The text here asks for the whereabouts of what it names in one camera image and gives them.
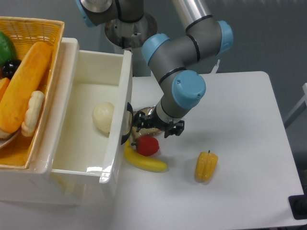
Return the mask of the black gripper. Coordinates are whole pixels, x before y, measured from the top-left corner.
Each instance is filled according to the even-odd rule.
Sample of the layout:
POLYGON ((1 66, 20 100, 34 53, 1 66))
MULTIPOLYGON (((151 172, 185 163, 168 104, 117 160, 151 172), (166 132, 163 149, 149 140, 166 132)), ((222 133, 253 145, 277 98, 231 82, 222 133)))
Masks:
POLYGON ((180 136, 185 129, 185 121, 180 120, 176 124, 166 123, 160 119, 156 112, 146 115, 144 112, 137 112, 133 116, 132 126, 139 132, 143 128, 157 128, 164 131, 164 138, 168 136, 180 136))

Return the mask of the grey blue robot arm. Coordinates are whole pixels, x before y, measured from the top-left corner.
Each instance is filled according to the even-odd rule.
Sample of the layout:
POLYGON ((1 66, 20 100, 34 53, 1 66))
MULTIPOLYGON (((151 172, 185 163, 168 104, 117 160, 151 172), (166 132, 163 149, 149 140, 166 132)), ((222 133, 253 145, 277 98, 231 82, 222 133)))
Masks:
POLYGON ((230 25, 215 20, 203 0, 175 0, 185 35, 171 40, 157 32, 142 0, 78 0, 76 5, 88 26, 105 25, 106 37, 114 46, 142 50, 164 93, 153 112, 137 112, 131 126, 179 136, 185 127, 183 117, 206 91, 203 78, 187 66, 229 50, 233 44, 230 25))

